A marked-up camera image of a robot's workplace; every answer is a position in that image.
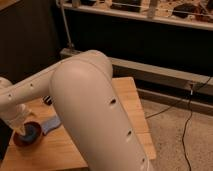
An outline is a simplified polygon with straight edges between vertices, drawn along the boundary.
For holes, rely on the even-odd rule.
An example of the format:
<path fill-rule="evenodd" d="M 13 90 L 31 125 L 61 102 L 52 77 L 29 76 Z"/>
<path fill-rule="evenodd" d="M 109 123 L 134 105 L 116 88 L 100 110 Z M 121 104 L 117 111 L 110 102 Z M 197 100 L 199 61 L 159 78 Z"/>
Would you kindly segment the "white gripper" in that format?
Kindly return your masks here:
<path fill-rule="evenodd" d="M 31 110 L 26 105 L 16 105 L 0 112 L 0 119 L 12 129 L 20 129 L 30 112 Z"/>

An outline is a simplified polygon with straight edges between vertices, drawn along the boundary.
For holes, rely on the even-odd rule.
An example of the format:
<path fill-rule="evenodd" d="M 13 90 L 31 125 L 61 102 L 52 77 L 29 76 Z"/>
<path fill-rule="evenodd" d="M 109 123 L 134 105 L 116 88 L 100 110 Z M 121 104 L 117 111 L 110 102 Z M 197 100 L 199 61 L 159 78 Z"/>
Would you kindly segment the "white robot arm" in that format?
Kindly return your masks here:
<path fill-rule="evenodd" d="M 64 128 L 91 171 L 154 171 L 112 84 L 113 68 L 88 50 L 0 89 L 0 119 L 9 110 L 50 96 Z"/>

